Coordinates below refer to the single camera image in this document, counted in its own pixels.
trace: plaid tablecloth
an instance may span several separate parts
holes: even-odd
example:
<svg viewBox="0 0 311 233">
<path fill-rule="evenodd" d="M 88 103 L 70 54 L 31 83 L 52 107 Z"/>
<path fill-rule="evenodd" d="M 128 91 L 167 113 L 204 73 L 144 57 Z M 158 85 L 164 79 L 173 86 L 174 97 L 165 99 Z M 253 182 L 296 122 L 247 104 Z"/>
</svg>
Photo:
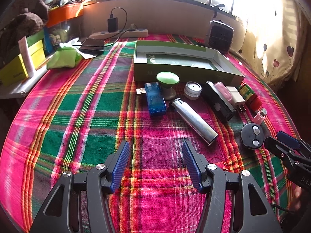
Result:
<svg viewBox="0 0 311 233">
<path fill-rule="evenodd" d="M 147 39 L 201 41 L 173 35 Z M 222 124 L 203 99 L 185 99 L 180 83 L 175 87 L 177 95 L 219 134 L 216 142 L 208 147 L 170 110 L 163 118 L 150 118 L 145 95 L 136 95 L 143 83 L 133 80 L 134 46 L 134 41 L 123 39 L 74 69 L 51 70 L 25 100 L 0 158 L 0 203 L 16 227 L 29 231 L 62 172 L 83 172 L 103 163 L 122 140 L 130 143 L 130 160 L 120 189 L 109 198 L 117 232 L 195 231 L 205 196 L 193 188 L 185 167 L 181 147 L 186 139 L 210 163 L 233 172 L 250 170 L 269 202 L 286 207 L 293 187 L 280 160 L 264 148 L 241 147 L 241 128 L 254 114 L 247 110 Z M 231 55 L 228 58 L 268 111 L 262 124 L 265 136 L 275 137 L 283 130 L 298 137 L 276 95 L 250 68 Z M 227 193 L 223 232 L 228 231 L 230 211 Z M 87 222 L 84 230 L 89 231 Z"/>
</svg>

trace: metal pivot bolt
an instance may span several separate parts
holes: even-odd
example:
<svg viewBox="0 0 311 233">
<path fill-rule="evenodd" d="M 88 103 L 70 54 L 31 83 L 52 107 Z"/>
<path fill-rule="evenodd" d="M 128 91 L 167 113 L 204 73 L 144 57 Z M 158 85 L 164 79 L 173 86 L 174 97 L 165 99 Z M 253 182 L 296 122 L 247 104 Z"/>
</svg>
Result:
<svg viewBox="0 0 311 233">
<path fill-rule="evenodd" d="M 106 167 L 105 164 L 98 164 L 98 165 L 96 166 L 96 169 L 97 169 L 97 170 L 103 170 L 105 167 Z"/>
<path fill-rule="evenodd" d="M 215 164 L 208 164 L 208 169 L 210 170 L 215 170 L 217 168 L 217 166 Z"/>
<path fill-rule="evenodd" d="M 244 175 L 244 176 L 250 176 L 250 172 L 249 171 L 247 171 L 247 170 L 243 170 L 242 171 L 242 174 Z"/>
<path fill-rule="evenodd" d="M 69 177 L 71 175 L 70 171 L 63 172 L 64 177 Z"/>
</svg>

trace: orange basket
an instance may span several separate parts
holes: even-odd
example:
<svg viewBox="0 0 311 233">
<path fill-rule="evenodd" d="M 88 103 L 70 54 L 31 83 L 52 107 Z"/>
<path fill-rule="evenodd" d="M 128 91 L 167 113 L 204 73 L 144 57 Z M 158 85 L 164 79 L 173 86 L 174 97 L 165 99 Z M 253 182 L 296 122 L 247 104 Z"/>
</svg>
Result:
<svg viewBox="0 0 311 233">
<path fill-rule="evenodd" d="M 50 28 L 61 22 L 83 15 L 83 3 L 73 3 L 49 11 L 49 21 L 46 27 Z"/>
</svg>

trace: power strip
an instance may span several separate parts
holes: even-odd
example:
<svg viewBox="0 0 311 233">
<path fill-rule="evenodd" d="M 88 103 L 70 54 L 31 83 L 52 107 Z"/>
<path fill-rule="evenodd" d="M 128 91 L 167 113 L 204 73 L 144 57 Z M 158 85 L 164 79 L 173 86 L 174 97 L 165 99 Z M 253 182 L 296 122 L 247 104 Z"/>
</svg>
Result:
<svg viewBox="0 0 311 233">
<path fill-rule="evenodd" d="M 119 37 L 122 33 L 119 31 L 117 32 L 96 32 L 89 36 L 89 38 L 97 38 L 97 39 L 108 39 L 111 38 L 113 35 L 119 33 L 115 36 L 115 38 Z M 148 30 L 147 29 L 136 29 L 135 31 L 128 31 L 125 32 L 122 37 L 148 37 Z"/>
</svg>

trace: pink eraser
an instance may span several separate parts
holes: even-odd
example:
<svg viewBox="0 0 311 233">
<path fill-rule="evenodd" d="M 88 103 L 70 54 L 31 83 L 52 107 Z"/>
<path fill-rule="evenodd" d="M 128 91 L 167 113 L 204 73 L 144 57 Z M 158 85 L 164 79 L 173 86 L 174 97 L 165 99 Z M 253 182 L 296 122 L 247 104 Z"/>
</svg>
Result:
<svg viewBox="0 0 311 233">
<path fill-rule="evenodd" d="M 214 84 L 215 88 L 218 89 L 218 91 L 227 99 L 227 101 L 232 100 L 232 95 L 228 91 L 228 89 L 222 84 L 222 82 L 217 82 Z"/>
</svg>

